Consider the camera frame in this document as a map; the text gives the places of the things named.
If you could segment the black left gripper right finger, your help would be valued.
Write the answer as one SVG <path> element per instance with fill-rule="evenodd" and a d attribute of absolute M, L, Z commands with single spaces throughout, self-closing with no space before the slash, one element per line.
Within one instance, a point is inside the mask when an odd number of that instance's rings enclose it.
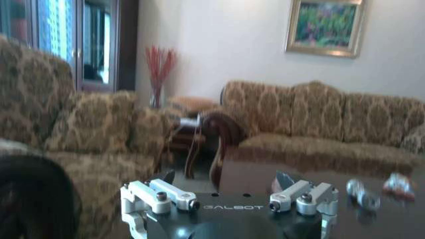
<path fill-rule="evenodd" d="M 336 222 L 338 190 L 328 183 L 310 181 L 276 171 L 271 182 L 268 208 L 274 213 L 287 212 L 295 206 L 302 216 L 320 214 L 320 238 L 327 239 Z"/>

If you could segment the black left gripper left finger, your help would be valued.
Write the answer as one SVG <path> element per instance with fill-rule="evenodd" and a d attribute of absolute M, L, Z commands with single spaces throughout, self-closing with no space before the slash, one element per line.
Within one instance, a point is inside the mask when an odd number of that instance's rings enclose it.
<path fill-rule="evenodd" d="M 171 185 L 174 170 L 155 174 L 147 181 L 131 181 L 119 188 L 121 220 L 129 226 L 130 237 L 147 237 L 146 211 L 163 215 L 177 208 L 185 212 L 194 212 L 199 202 L 193 192 L 187 192 Z"/>

